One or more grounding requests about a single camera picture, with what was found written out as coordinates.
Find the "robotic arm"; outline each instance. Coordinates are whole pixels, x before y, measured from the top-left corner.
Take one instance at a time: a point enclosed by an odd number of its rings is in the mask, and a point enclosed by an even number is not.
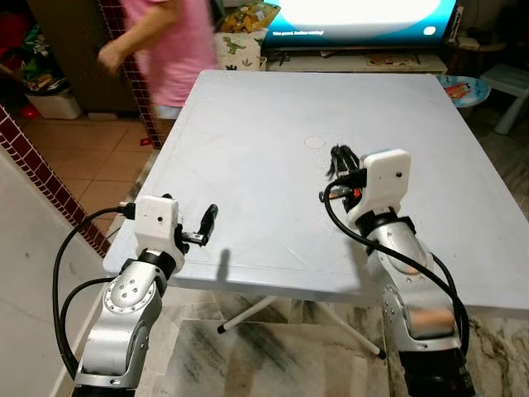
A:
[[[144,196],[123,206],[128,206],[127,217],[135,219],[138,259],[127,261],[105,289],[102,312],[75,375],[74,396],[134,395],[167,282],[182,270],[187,242],[207,244],[218,212],[213,204],[200,230],[185,233],[178,223],[178,203],[168,195]]]
[[[411,157],[382,151],[361,160],[347,146],[332,149],[329,175],[337,179],[320,194],[333,222],[367,246],[367,269],[382,294],[384,323],[406,371],[412,397],[472,397],[465,367],[468,316],[450,273],[415,237],[410,218],[399,218]],[[350,230],[332,210],[343,198]],[[438,264],[449,285],[433,274]]]

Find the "person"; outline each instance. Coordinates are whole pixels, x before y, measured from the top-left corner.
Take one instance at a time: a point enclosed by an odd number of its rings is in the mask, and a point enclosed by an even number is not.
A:
[[[216,69],[208,0],[122,0],[127,31],[98,59],[111,74],[129,55],[145,76],[160,118],[176,119],[198,77]]]

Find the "tv screen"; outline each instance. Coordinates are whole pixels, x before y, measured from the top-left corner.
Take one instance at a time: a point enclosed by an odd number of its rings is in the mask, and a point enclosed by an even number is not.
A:
[[[434,46],[456,0],[265,0],[281,6],[268,48]]]

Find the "square table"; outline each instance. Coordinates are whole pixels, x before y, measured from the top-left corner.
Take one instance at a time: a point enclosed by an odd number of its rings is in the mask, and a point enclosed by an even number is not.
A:
[[[204,248],[171,285],[368,304],[379,296],[361,246],[318,200],[336,144],[412,156],[402,216],[447,265],[470,309],[529,312],[529,227],[433,75],[206,71],[140,195],[179,201],[184,231],[219,207]],[[338,203],[338,213],[345,212]],[[103,265],[134,256],[125,221]]]

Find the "plastic stool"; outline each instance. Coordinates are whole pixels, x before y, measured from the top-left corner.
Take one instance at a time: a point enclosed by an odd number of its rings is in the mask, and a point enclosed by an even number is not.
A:
[[[494,128],[498,134],[507,135],[529,97],[529,73],[507,65],[496,65],[480,78],[491,88],[516,97]]]

